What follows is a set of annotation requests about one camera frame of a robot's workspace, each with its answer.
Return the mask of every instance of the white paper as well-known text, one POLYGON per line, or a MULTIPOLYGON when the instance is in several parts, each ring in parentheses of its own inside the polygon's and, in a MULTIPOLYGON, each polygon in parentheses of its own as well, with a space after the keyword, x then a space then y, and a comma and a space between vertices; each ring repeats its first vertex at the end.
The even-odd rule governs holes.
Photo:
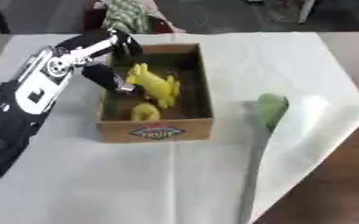
MULTIPOLYGON (((15 37, 0 58, 0 81, 30 53, 69 37, 15 37)), ((246 223, 359 126, 359 92, 313 33, 137 40, 201 43, 215 112, 211 138, 101 143, 94 126, 99 87, 76 76, 0 181, 0 224, 246 223), (270 139, 257 121, 255 100, 264 93, 290 102, 270 139)))

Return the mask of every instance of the table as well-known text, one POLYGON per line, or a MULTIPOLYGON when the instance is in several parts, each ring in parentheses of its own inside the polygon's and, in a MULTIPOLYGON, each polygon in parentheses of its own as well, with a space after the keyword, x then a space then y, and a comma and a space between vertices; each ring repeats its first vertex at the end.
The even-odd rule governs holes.
MULTIPOLYGON (((359 33, 321 33, 359 87, 359 33)), ((258 224, 359 224, 359 130, 258 224)))

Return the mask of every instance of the open cardboard box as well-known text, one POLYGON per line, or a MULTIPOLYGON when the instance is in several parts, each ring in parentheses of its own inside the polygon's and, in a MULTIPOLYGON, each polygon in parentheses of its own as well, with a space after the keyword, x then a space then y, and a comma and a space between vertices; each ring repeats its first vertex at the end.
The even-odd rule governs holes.
POLYGON ((144 54, 112 62, 116 72, 126 75, 135 63, 147 63, 149 70, 180 82, 179 96, 172 108, 160 110, 157 122, 133 122, 130 111, 142 95, 102 93, 97 128, 109 143, 207 139, 214 120, 208 84, 199 45, 144 45, 144 54))

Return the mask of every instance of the yellow toy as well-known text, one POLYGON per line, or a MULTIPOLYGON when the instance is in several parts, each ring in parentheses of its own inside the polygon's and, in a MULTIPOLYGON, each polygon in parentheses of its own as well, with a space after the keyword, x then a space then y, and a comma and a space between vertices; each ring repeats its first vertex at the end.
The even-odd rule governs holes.
POLYGON ((159 110, 148 102, 138 104, 132 109, 130 119, 135 122, 140 121, 158 121, 160 119, 159 110))
POLYGON ((148 65, 143 63, 136 64, 129 72, 127 82, 142 86, 147 95, 158 101, 158 105, 162 109, 174 106, 175 97, 180 93, 180 83, 174 80, 171 75, 167 76, 167 80, 158 77, 148 71, 148 65))

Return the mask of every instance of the green cloth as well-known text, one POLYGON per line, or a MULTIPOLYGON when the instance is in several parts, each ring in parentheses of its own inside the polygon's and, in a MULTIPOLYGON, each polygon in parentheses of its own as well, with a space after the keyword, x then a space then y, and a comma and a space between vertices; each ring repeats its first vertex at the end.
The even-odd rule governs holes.
POLYGON ((287 111, 289 102, 284 96, 262 94, 258 97, 258 116, 261 122, 272 132, 287 111))
POLYGON ((112 0, 103 27, 127 33, 151 33, 148 16, 135 0, 112 0))

